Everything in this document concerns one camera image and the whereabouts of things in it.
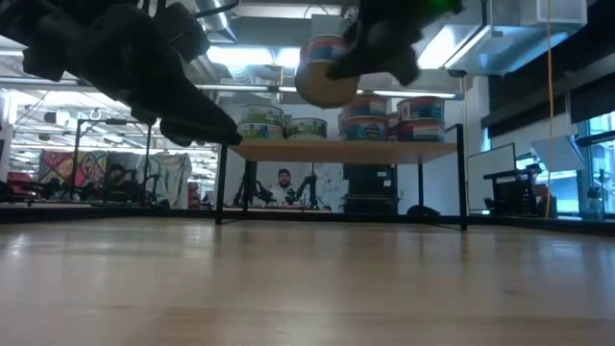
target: can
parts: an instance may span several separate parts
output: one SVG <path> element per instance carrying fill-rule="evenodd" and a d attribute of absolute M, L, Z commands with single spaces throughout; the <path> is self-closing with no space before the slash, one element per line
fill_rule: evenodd
<path fill-rule="evenodd" d="M 286 137 L 289 139 L 327 138 L 327 121 L 318 118 L 296 118 L 288 122 Z"/>
<path fill-rule="evenodd" d="M 386 119 L 355 116 L 343 120 L 344 140 L 386 140 Z"/>
<path fill-rule="evenodd" d="M 237 132 L 244 138 L 281 139 L 283 129 L 281 126 L 263 123 L 245 123 L 237 126 Z"/>
<path fill-rule="evenodd" d="M 378 95 L 358 95 L 344 107 L 346 118 L 353 116 L 380 116 L 386 117 L 388 100 Z"/>
<path fill-rule="evenodd" d="M 444 121 L 415 119 L 400 124 L 397 138 L 400 141 L 444 141 Z"/>
<path fill-rule="evenodd" d="M 439 97 L 415 97 L 397 104 L 402 122 L 414 119 L 444 120 L 444 100 Z"/>
<path fill-rule="evenodd" d="M 400 115 L 394 111 L 386 115 L 386 121 L 388 122 L 388 130 L 397 130 L 397 127 L 400 125 Z"/>
<path fill-rule="evenodd" d="M 269 124 L 283 126 L 284 111 L 268 105 L 245 105 L 240 109 L 241 124 Z"/>
<path fill-rule="evenodd" d="M 313 37 L 299 53 L 295 87 L 313 106 L 330 109 L 346 106 L 357 95 L 359 77 L 330 80 L 327 72 L 348 51 L 337 35 Z"/>

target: white wall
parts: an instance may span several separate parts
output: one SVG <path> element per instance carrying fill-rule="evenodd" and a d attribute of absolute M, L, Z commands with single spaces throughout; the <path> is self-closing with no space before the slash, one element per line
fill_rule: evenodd
<path fill-rule="evenodd" d="M 528 153 L 535 140 L 549 138 L 549 119 L 540 120 L 522 129 L 491 138 L 491 145 L 496 148 L 515 143 L 517 156 Z M 570 115 L 562 113 L 553 117 L 553 138 L 577 133 L 577 126 L 571 124 Z"/>

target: can label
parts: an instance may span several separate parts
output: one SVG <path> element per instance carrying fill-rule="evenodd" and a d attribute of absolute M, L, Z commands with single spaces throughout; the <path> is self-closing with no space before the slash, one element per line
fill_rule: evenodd
<path fill-rule="evenodd" d="M 246 138 L 280 139 L 283 137 L 281 127 L 269 124 L 241 124 L 237 127 L 237 131 Z"/>
<path fill-rule="evenodd" d="M 353 116 L 386 116 L 387 100 L 374 96 L 358 96 L 353 102 L 346 106 L 344 115 Z"/>
<path fill-rule="evenodd" d="M 398 112 L 402 121 L 423 118 L 444 120 L 444 101 L 432 97 L 405 100 L 398 104 Z"/>
<path fill-rule="evenodd" d="M 307 44 L 306 54 L 302 61 L 310 62 L 336 62 L 346 53 L 346 47 L 341 37 L 324 36 L 315 37 Z"/>
<path fill-rule="evenodd" d="M 292 119 L 286 127 L 288 137 L 298 138 L 298 135 L 309 137 L 327 137 L 327 122 L 320 119 Z"/>
<path fill-rule="evenodd" d="M 344 121 L 343 131 L 346 140 L 386 140 L 386 120 L 349 118 Z"/>

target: lab floor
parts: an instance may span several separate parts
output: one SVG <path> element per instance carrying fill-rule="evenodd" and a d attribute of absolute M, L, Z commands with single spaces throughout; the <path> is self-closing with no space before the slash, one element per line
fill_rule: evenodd
<path fill-rule="evenodd" d="M 0 345 L 615 345 L 615 242 L 172 218 L 0 225 Z"/>

